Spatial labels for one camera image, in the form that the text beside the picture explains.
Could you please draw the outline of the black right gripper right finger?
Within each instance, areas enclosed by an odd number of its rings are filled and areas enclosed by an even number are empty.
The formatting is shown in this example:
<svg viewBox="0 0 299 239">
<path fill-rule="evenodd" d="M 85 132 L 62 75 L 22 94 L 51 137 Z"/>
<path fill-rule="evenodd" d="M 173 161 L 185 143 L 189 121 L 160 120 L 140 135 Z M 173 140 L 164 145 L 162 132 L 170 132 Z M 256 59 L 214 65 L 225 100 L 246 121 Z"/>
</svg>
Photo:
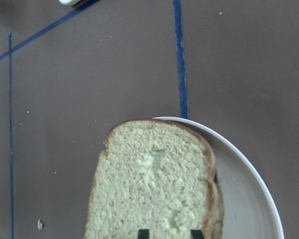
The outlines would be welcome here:
<svg viewBox="0 0 299 239">
<path fill-rule="evenodd" d="M 201 230 L 190 230 L 191 239 L 205 239 L 203 232 Z"/>
</svg>

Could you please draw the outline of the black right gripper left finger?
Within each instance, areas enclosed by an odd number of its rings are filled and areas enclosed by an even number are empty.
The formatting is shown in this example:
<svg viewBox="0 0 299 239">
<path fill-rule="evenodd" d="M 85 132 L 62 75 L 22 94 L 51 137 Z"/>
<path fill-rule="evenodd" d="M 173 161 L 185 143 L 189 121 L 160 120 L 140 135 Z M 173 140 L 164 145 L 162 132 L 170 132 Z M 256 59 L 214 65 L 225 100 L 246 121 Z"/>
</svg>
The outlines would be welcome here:
<svg viewBox="0 0 299 239">
<path fill-rule="evenodd" d="M 139 229 L 137 239 L 149 239 L 150 231 L 149 229 Z"/>
</svg>

